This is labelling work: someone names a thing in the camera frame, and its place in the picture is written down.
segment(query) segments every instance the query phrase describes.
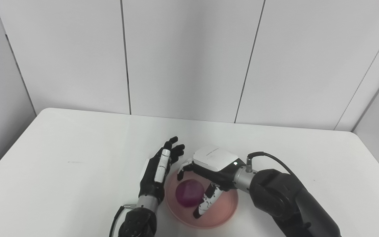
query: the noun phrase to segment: robot finger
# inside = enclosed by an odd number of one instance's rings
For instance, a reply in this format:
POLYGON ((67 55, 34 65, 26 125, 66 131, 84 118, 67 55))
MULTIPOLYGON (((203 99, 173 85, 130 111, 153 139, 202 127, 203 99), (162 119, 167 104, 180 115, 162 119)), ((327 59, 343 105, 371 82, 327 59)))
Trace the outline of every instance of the robot finger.
POLYGON ((170 143, 174 144, 175 142, 178 141, 178 137, 175 136, 175 137, 173 137, 173 138, 170 138, 169 141, 170 141, 170 143))
POLYGON ((200 200, 200 205, 194 210, 194 217, 196 219, 200 218, 217 201, 222 192, 223 190, 217 184, 210 183, 204 193, 203 199, 200 200))
POLYGON ((192 167, 192 159, 187 162, 184 162, 178 170, 178 181, 181 181, 184 178, 185 171, 192 171, 192 167))
POLYGON ((185 145, 180 144, 174 147, 170 151, 170 164, 173 164, 178 161, 179 157, 184 154, 185 145))

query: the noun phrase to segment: robotic hand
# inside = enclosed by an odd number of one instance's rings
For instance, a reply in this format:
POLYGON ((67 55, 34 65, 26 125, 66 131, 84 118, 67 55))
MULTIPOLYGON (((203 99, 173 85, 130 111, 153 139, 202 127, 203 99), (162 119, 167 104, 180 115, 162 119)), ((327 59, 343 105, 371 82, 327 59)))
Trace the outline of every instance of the robotic hand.
POLYGON ((341 237, 337 224, 298 177, 268 153, 250 153, 244 163, 226 150, 207 146, 197 150, 193 160, 181 165, 178 180, 182 180, 185 171, 194 171, 212 182, 193 213, 195 218, 201 217, 223 191, 240 189, 251 196, 255 207, 273 217, 287 237, 341 237), (252 159, 256 156, 274 159, 289 174, 274 169, 253 170, 252 159))
MULTIPOLYGON (((119 229, 119 237, 153 237, 156 233, 156 211, 164 199, 164 180, 170 171, 170 166, 177 162, 184 154, 185 145, 180 144, 172 148, 178 137, 170 138, 164 146, 149 160, 146 171, 140 182, 139 199, 135 206, 125 216, 125 221, 119 229)), ((114 231, 115 216, 111 233, 114 231)))

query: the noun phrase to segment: panel seam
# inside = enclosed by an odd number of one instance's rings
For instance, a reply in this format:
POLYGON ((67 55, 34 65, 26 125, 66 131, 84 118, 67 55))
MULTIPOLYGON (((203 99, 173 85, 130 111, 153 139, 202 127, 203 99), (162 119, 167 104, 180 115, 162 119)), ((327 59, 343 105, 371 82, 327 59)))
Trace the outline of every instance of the panel seam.
POLYGON ((35 109, 35 106, 33 105, 32 99, 31 99, 31 97, 30 97, 29 90, 28 90, 27 87, 26 87, 26 83, 24 82, 23 74, 21 73, 20 67, 18 66, 17 59, 15 58, 14 51, 13 51, 13 48, 12 48, 12 46, 11 46, 10 40, 9 40, 7 34, 5 34, 5 36, 6 36, 6 39, 7 39, 8 45, 9 45, 9 47, 10 47, 11 54, 13 55, 13 58, 14 58, 14 61, 15 61, 15 66, 17 67, 18 73, 20 74, 21 82, 23 83, 23 87, 24 87, 24 89, 26 90, 27 98, 29 99, 29 101, 30 101, 30 105, 32 106, 32 109, 33 109, 33 112, 35 113, 35 116, 37 117, 38 114, 36 113, 36 109, 35 109))
POLYGON ((124 8, 122 6, 122 0, 120 0, 121 4, 121 18, 122 18, 122 37, 124 41, 124 56, 125 56, 125 72, 127 76, 127 90, 128 90, 128 108, 129 112, 131 113, 131 94, 130 94, 130 80, 128 77, 128 59, 127 59, 127 44, 125 42, 125 24, 124 24, 124 8))
POLYGON ((247 66, 247 69, 246 69, 245 78, 244 78, 243 85, 242 85, 241 96, 239 97, 238 108, 236 109, 235 120, 233 121, 233 123, 236 123, 236 118, 238 117, 239 107, 241 105, 242 95, 243 95, 243 91, 245 89, 246 78, 248 76, 248 70, 249 70, 249 66, 251 64, 252 54, 254 52, 255 41, 257 40, 258 29, 260 27, 261 18, 263 17, 263 11, 264 11, 265 4, 266 4, 266 0, 263 1, 263 6, 261 7, 260 19, 258 20, 257 31, 255 32, 254 42, 252 44, 251 54, 249 56, 248 66, 247 66))
POLYGON ((361 82, 359 83, 358 87, 356 87, 355 92, 353 93, 352 97, 350 98, 349 103, 347 104, 346 108, 344 109, 343 113, 341 114, 341 117, 340 117, 339 120, 337 121, 337 123, 336 123, 336 125, 334 126, 334 129, 333 129, 333 130, 336 130, 338 124, 340 123, 340 121, 341 121, 343 115, 346 113, 346 110, 347 110, 347 108, 349 107, 350 103, 352 102, 353 98, 355 97, 356 92, 358 92, 359 87, 361 87, 362 82, 364 81, 365 77, 367 76, 367 74, 368 74, 368 72, 369 72, 369 70, 370 70, 370 68, 371 68, 371 66, 372 66, 372 64, 373 64, 373 62, 375 61, 376 57, 378 56, 378 54, 379 54, 379 49, 378 49, 378 51, 376 52, 374 58, 372 59, 370 65, 368 66, 368 69, 366 70, 364 76, 362 77, 362 80, 361 80, 361 82))

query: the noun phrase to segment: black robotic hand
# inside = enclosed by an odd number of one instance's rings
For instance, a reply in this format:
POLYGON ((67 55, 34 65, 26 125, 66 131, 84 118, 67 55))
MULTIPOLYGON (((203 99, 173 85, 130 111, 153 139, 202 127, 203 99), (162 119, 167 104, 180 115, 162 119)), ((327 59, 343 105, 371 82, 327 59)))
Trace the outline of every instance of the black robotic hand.
POLYGON ((147 164, 146 171, 140 182, 140 193, 141 195, 151 195, 158 199, 159 204, 164 199, 164 180, 167 174, 169 174, 170 166, 178 161, 179 157, 184 154, 185 145, 180 144, 172 148, 172 145, 178 141, 178 137, 170 138, 169 141, 164 143, 164 146, 159 149, 159 151, 149 160, 147 164), (159 161, 161 160, 162 151, 164 149, 170 150, 169 161, 165 167, 165 173, 163 176, 163 181, 161 183, 155 181, 156 172, 158 169, 159 161))
POLYGON ((157 230, 156 211, 164 199, 164 180, 170 171, 170 166, 184 154, 184 144, 172 148, 177 141, 178 137, 170 138, 149 160, 140 181, 138 202, 135 208, 125 216, 125 221, 119 229, 119 237, 153 237, 155 235, 157 230))

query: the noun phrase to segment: white table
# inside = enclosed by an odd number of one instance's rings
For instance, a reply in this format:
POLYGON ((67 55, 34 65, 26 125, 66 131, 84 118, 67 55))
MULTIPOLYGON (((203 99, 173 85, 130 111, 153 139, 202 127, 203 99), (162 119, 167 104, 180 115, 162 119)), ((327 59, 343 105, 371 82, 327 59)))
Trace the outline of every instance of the white table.
MULTIPOLYGON (((0 237, 105 237, 121 204, 135 203, 145 160, 168 138, 214 144, 242 159, 263 150, 283 160, 340 227, 343 237, 379 236, 379 164, 349 132, 46 109, 0 161, 0 237)), ((267 158, 254 168, 281 168, 267 158)), ((197 230, 162 203, 157 236, 282 237, 239 192, 225 225, 197 230)))

